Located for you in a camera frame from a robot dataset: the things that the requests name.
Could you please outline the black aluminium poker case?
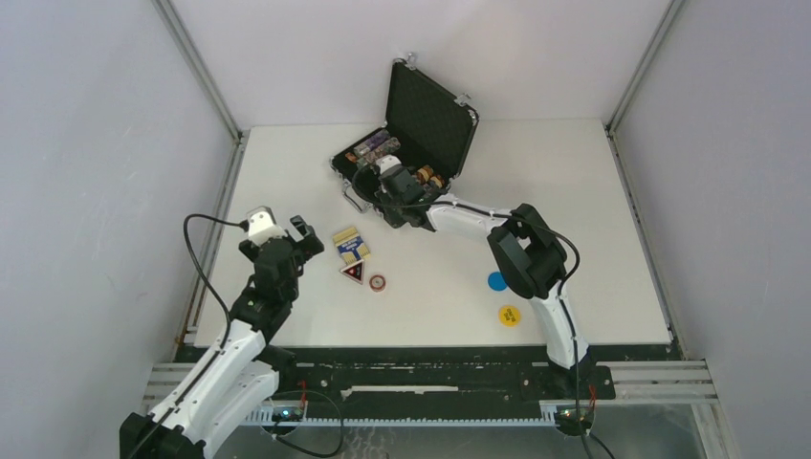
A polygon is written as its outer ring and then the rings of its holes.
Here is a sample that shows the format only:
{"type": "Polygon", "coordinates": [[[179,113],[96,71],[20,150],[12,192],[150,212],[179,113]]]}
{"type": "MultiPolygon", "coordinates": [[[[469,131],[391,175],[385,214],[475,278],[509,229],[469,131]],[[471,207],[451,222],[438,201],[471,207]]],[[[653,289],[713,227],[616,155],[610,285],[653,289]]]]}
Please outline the black aluminium poker case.
{"type": "Polygon", "coordinates": [[[345,198],[356,210],[375,210],[363,199],[373,197],[378,183],[375,165],[359,169],[344,154],[379,130],[397,138],[401,148],[394,154],[411,173],[429,165],[440,176],[446,193],[463,169],[479,123],[479,114],[465,97],[456,96],[419,70],[412,58],[396,58],[390,68],[384,122],[332,156],[330,168],[340,177],[345,198]]]}

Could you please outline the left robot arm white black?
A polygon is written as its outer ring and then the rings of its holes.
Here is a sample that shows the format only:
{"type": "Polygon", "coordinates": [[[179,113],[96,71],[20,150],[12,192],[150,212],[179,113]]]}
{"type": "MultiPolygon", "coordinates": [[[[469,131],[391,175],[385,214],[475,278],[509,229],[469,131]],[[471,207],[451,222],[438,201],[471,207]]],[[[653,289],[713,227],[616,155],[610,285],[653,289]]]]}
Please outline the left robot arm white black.
{"type": "Polygon", "coordinates": [[[296,392],[292,353],[270,342],[292,312],[304,265],[324,246],[301,216],[290,222],[298,238],[268,208],[239,223],[253,273],[204,356],[147,414],[121,424],[122,458],[211,458],[261,402],[296,392]]]}

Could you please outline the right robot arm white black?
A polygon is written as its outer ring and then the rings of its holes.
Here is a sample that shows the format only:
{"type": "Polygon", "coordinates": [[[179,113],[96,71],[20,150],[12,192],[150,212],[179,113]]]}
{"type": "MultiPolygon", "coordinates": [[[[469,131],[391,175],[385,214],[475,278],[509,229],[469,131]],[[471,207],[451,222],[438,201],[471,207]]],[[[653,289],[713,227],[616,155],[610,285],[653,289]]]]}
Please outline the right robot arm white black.
{"type": "Polygon", "coordinates": [[[499,210],[475,205],[420,182],[405,166],[377,165],[373,197],[363,199],[394,228],[404,224],[484,241],[509,290],[535,310],[546,339],[553,385],[576,398],[591,383],[588,343],[580,335],[566,284],[580,265],[571,240],[552,230],[531,205],[499,210]]]}

